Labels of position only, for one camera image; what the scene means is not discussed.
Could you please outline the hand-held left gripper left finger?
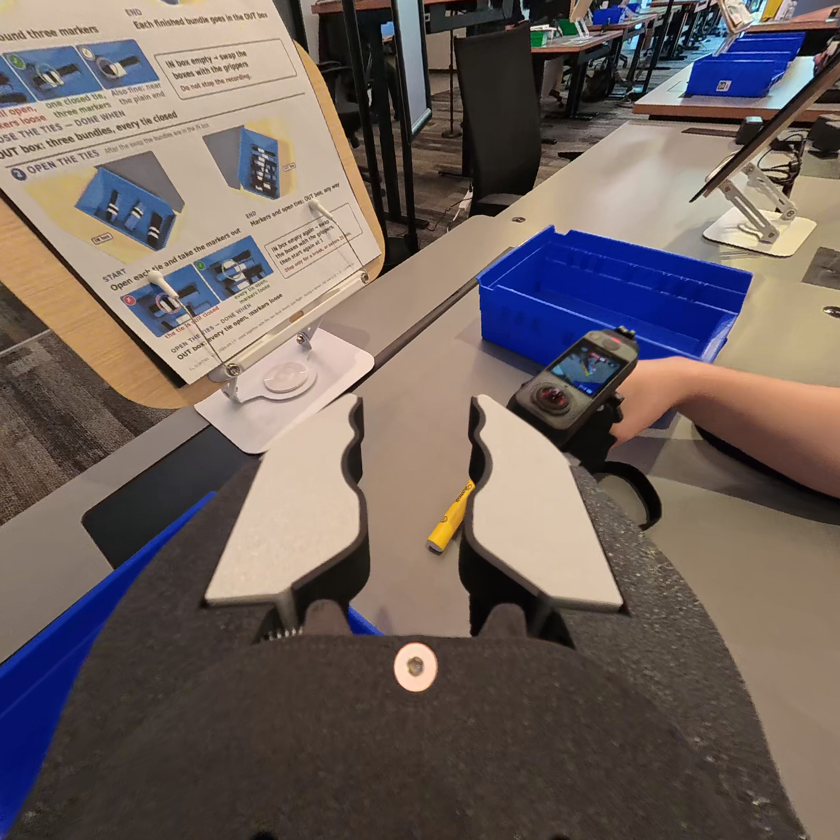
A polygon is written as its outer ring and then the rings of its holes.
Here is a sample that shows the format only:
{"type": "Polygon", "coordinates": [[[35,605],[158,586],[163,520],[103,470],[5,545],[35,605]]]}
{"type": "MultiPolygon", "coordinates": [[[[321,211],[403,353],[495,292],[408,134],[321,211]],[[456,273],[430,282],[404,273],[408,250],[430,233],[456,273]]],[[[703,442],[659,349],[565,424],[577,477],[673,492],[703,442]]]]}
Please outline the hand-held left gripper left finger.
{"type": "Polygon", "coordinates": [[[286,631],[300,628],[316,601],[349,609],[371,570],[363,438],[363,401],[347,394],[268,449],[205,591],[207,606],[272,606],[286,631]]]}

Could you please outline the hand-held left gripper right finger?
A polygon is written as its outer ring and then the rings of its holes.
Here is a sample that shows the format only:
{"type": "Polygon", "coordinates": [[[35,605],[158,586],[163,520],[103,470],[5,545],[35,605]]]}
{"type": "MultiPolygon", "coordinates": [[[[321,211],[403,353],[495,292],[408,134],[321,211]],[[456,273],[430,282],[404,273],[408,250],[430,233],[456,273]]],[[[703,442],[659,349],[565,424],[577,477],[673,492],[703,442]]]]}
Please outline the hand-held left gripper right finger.
{"type": "Polygon", "coordinates": [[[625,600],[569,460],[488,395],[469,406],[469,477],[458,575],[476,636],[512,604],[533,636],[566,635],[568,611],[621,614],[625,600]]]}

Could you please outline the yellow marker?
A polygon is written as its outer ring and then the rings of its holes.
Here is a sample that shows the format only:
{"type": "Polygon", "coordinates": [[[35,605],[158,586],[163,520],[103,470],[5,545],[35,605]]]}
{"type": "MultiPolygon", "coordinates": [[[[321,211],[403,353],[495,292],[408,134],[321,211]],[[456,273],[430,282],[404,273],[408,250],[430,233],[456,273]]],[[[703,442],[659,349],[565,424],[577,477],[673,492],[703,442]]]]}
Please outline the yellow marker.
{"type": "Polygon", "coordinates": [[[475,488],[475,483],[469,480],[446,510],[444,516],[427,538],[426,546],[430,552],[442,554],[446,550],[465,518],[467,501],[475,488]]]}

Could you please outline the blue plastic bin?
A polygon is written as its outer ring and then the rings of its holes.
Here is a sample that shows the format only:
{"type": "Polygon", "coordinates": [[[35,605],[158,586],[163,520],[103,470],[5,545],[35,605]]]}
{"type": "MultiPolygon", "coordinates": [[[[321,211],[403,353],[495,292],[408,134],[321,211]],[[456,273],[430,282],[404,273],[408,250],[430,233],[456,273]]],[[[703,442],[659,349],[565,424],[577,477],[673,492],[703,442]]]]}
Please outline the blue plastic bin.
{"type": "Polygon", "coordinates": [[[705,56],[693,63],[684,96],[762,98],[791,62],[792,58],[781,53],[705,56]]]}
{"type": "Polygon", "coordinates": [[[349,546],[294,584],[303,635],[270,603],[211,607],[205,590],[247,489],[208,496],[2,667],[4,838],[322,838],[346,834],[359,773],[336,747],[346,713],[329,665],[351,641],[370,572],[364,497],[349,546]]]}
{"type": "Polygon", "coordinates": [[[477,275],[481,335],[547,365],[586,333],[634,331],[639,356],[713,362],[753,274],[546,227],[477,275]]]}
{"type": "Polygon", "coordinates": [[[779,60],[787,64],[798,57],[804,43],[804,31],[752,32],[741,34],[727,42],[717,57],[728,60],[779,60]]]}

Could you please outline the person's right forearm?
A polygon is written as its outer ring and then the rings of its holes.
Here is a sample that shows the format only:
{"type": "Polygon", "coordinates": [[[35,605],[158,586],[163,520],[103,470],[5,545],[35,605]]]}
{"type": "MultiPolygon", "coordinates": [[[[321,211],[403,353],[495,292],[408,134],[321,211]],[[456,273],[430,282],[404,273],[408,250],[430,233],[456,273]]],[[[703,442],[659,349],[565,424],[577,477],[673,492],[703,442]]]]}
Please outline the person's right forearm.
{"type": "Polygon", "coordinates": [[[839,496],[839,389],[675,360],[673,404],[695,425],[810,490],[839,496]]]}

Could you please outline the person's right hand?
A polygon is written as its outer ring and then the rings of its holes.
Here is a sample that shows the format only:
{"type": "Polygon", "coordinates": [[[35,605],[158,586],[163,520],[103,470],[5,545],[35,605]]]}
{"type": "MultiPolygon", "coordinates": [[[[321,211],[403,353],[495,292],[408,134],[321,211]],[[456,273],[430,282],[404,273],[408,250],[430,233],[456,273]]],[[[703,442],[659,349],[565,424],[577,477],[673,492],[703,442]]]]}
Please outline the person's right hand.
{"type": "Polygon", "coordinates": [[[618,389],[622,419],[611,429],[616,445],[635,438],[679,404],[684,362],[667,358],[637,363],[618,389]]]}

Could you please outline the white plastic mounting plate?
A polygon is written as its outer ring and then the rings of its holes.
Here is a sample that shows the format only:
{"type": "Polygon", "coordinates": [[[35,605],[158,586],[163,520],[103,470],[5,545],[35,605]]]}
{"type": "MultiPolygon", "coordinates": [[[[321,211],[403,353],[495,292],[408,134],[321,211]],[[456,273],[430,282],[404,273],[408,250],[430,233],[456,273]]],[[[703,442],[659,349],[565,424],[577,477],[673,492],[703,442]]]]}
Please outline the white plastic mounting plate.
{"type": "Polygon", "coordinates": [[[311,325],[197,403],[197,413],[249,455],[322,410],[373,369],[374,357],[311,325]]]}

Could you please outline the white metal document stand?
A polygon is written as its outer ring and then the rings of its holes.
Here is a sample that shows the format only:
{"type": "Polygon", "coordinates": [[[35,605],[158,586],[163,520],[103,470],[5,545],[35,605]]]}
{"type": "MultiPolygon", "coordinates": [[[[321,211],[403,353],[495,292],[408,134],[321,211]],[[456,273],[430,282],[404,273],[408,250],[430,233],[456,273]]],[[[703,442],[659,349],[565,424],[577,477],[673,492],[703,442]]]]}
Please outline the white metal document stand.
{"type": "Polygon", "coordinates": [[[730,208],[712,223],[703,238],[754,253],[791,257],[811,236],[816,221],[799,215],[797,206],[755,164],[719,186],[730,208]]]}

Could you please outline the black office chair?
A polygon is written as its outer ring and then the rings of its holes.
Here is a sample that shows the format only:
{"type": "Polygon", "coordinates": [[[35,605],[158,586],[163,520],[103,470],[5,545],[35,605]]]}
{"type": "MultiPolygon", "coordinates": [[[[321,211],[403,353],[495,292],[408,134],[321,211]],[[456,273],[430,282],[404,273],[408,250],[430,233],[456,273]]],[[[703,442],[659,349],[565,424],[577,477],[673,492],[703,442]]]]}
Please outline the black office chair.
{"type": "Polygon", "coordinates": [[[494,217],[533,189],[541,165],[530,28],[455,40],[472,197],[469,216],[494,217]]]}

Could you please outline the wooden document board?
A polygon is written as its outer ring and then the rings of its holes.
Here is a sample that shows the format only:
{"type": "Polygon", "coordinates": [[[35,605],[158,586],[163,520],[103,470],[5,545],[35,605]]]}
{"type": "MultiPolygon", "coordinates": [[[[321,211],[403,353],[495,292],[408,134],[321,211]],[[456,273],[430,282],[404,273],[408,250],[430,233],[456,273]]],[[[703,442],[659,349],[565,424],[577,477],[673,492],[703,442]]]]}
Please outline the wooden document board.
{"type": "MultiPolygon", "coordinates": [[[[301,63],[318,99],[332,142],[342,162],[353,194],[364,219],[371,227],[381,255],[364,266],[369,279],[357,283],[340,299],[331,291],[326,302],[312,304],[309,311],[294,313],[289,335],[294,338],[304,327],[305,314],[325,316],[347,297],[373,283],[385,262],[385,239],[371,197],[363,182],[354,154],[347,141],[329,95],[326,82],[307,50],[293,41],[301,63]]],[[[152,408],[175,410],[194,406],[223,387],[209,375],[199,381],[177,386],[148,355],[148,349],[117,324],[110,309],[95,297],[57,252],[40,237],[35,227],[2,191],[1,210],[2,285],[79,355],[111,388],[128,400],[152,408]]]]}

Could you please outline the wooden background desk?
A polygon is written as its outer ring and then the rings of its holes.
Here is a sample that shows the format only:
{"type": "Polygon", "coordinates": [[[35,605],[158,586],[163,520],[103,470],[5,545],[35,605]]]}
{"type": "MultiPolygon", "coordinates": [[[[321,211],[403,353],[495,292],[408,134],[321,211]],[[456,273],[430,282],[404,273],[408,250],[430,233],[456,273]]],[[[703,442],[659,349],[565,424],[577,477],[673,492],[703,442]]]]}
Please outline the wooden background desk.
{"type": "Polygon", "coordinates": [[[814,78],[813,59],[799,57],[792,60],[784,76],[762,98],[686,98],[692,65],[636,101],[633,112],[672,120],[732,122],[755,116],[768,121],[814,78]]]}

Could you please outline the dark tilted board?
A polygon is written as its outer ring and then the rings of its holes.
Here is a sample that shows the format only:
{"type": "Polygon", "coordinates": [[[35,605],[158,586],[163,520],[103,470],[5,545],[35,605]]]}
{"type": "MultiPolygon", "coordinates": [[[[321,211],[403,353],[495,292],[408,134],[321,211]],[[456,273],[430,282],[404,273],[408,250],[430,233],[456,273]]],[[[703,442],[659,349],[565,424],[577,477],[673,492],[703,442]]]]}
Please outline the dark tilted board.
{"type": "Polygon", "coordinates": [[[709,197],[715,190],[721,188],[726,180],[740,173],[746,164],[750,163],[759,152],[768,147],[794,121],[797,121],[800,118],[800,114],[809,109],[838,78],[839,53],[836,52],[830,59],[823,62],[820,72],[813,79],[809,80],[803,89],[778,111],[770,121],[766,122],[761,131],[750,142],[746,143],[739,152],[735,153],[735,155],[719,166],[707,178],[705,184],[689,201],[693,203],[701,197],[709,197]]]}

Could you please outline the standing whiteboard panel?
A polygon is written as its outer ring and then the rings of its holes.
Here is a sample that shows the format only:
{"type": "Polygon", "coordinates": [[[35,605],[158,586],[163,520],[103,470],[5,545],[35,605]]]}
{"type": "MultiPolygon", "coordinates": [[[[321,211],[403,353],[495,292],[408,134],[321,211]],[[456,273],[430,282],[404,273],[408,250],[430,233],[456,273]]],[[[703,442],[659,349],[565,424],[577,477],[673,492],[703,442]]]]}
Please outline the standing whiteboard panel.
{"type": "Polygon", "coordinates": [[[413,142],[432,118],[423,1],[392,1],[402,121],[413,142]]]}

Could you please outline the printed instruction sheet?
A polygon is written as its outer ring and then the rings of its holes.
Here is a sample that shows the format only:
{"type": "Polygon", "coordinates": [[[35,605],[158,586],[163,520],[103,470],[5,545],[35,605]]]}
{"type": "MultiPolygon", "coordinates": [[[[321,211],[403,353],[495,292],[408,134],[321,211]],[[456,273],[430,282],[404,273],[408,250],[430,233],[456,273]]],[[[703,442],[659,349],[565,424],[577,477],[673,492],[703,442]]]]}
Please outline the printed instruction sheet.
{"type": "Polygon", "coordinates": [[[274,2],[2,2],[2,198],[178,385],[383,256],[274,2]]]}

